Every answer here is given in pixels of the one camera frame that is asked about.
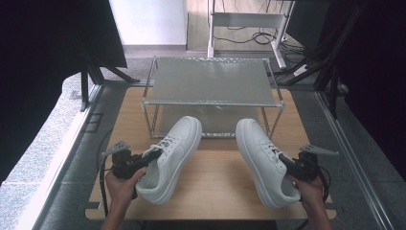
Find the shoe sole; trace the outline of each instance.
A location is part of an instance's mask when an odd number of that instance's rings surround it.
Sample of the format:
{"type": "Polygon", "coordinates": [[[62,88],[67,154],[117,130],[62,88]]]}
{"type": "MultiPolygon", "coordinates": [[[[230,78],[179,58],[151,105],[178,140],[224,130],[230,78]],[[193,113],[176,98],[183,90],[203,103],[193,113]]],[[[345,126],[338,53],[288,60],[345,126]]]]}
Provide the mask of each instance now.
{"type": "Polygon", "coordinates": [[[153,202],[153,203],[163,204],[169,200],[169,198],[173,194],[175,185],[177,183],[179,174],[182,171],[183,166],[193,156],[193,153],[197,150],[197,147],[199,146],[200,139],[202,137],[202,125],[197,119],[195,119],[193,117],[190,117],[190,118],[192,118],[192,120],[195,120],[195,122],[197,123],[197,132],[196,132],[196,135],[194,136],[192,146],[189,149],[189,151],[185,154],[185,157],[182,159],[182,161],[180,162],[178,167],[176,168],[175,173],[173,174],[172,178],[170,179],[169,185],[165,189],[164,193],[161,195],[161,197],[157,198],[156,200],[153,200],[153,201],[151,200],[151,202],[153,202]]]}
{"type": "Polygon", "coordinates": [[[242,158],[244,158],[245,162],[247,163],[248,167],[250,168],[251,172],[254,174],[254,183],[258,192],[258,196],[262,204],[269,208],[278,208],[280,207],[279,205],[276,205],[272,199],[270,199],[269,194],[266,192],[265,185],[263,184],[263,180],[260,176],[259,170],[257,169],[257,166],[255,165],[253,159],[251,158],[251,155],[247,149],[247,146],[245,144],[245,139],[244,139],[244,126],[245,124],[249,124],[251,120],[241,120],[237,123],[236,127],[236,139],[237,139],[237,145],[239,148],[239,151],[242,155],[242,158]]]}

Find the white sneaker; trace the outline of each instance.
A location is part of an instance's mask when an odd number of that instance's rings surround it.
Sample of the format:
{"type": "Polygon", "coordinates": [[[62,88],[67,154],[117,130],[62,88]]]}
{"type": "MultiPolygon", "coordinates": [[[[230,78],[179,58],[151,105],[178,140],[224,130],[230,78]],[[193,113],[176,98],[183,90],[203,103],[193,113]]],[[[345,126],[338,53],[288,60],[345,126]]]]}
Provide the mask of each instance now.
{"type": "Polygon", "coordinates": [[[147,174],[136,184],[138,195],[155,203],[163,204],[172,196],[179,173],[192,157],[202,137],[202,125],[193,117],[181,118],[157,145],[143,153],[143,157],[155,150],[161,156],[149,163],[147,174]]]}
{"type": "Polygon", "coordinates": [[[237,123],[236,138],[264,206],[275,209],[300,200],[299,190],[284,178],[286,166],[279,159],[283,152],[272,144],[254,119],[242,119],[237,123]]]}

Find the cable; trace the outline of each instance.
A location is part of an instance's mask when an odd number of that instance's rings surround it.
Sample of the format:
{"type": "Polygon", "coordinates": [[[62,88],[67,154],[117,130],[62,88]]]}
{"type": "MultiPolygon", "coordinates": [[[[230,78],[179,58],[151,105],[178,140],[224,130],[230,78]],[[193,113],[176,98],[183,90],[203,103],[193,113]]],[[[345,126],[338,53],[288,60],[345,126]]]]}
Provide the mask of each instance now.
{"type": "Polygon", "coordinates": [[[108,215],[108,205],[107,205],[107,194],[105,192],[104,187],[104,171],[105,171],[105,161],[107,157],[105,156],[101,162],[101,168],[99,170],[99,182],[101,185],[101,198],[102,198],[102,205],[104,207],[104,215],[107,217],[108,215]]]}
{"type": "Polygon", "coordinates": [[[101,148],[102,148],[102,143],[104,140],[107,138],[107,136],[113,131],[113,128],[111,128],[107,133],[104,134],[104,136],[101,139],[101,142],[99,143],[98,150],[96,151],[96,169],[99,168],[99,154],[101,153],[101,148]]]}
{"type": "Polygon", "coordinates": [[[98,150],[96,152],[96,169],[99,168],[99,182],[101,185],[101,198],[102,198],[102,204],[104,207],[104,214],[107,217],[108,214],[108,206],[107,206],[107,195],[105,192],[105,187],[104,187],[104,172],[105,172],[105,161],[107,157],[105,156],[103,160],[101,161],[101,165],[99,166],[99,154],[101,153],[101,148],[102,148],[102,143],[104,140],[107,138],[107,136],[113,131],[113,128],[111,128],[107,133],[104,134],[104,136],[101,139],[101,142],[99,143],[98,150]]]}

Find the white wall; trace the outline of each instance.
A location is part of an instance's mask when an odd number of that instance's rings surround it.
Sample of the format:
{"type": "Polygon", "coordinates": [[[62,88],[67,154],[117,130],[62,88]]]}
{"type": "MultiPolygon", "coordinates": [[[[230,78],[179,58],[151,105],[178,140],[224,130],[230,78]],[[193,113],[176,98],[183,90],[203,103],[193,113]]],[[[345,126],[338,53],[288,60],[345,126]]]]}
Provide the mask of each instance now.
{"type": "Polygon", "coordinates": [[[186,0],[110,0],[123,45],[186,45],[186,0]]]}

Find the wooden table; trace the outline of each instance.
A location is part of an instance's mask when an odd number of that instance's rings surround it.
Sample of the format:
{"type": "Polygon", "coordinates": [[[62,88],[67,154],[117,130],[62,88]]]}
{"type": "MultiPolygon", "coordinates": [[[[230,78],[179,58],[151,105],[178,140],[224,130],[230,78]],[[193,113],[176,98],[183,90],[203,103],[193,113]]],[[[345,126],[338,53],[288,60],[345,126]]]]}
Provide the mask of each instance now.
{"type": "MultiPolygon", "coordinates": [[[[289,156],[297,158],[299,147],[308,144],[308,139],[290,92],[281,92],[286,107],[272,142],[289,156]]],[[[109,148],[123,140],[130,145],[133,154],[139,154],[160,141],[149,137],[141,108],[143,93],[142,87],[127,90],[109,148]]],[[[267,108],[266,113],[273,116],[277,110],[267,108]]],[[[106,168],[110,168],[111,164],[111,158],[108,158],[106,168]]],[[[95,181],[89,202],[100,205],[97,209],[87,209],[86,216],[89,219],[104,219],[99,178],[95,181]]],[[[333,219],[336,211],[327,210],[327,214],[333,219]]],[[[132,201],[125,218],[306,219],[306,213],[300,202],[275,210],[267,209],[260,203],[253,176],[238,151],[236,139],[202,139],[196,153],[180,173],[168,203],[152,204],[139,196],[132,201]]]]}

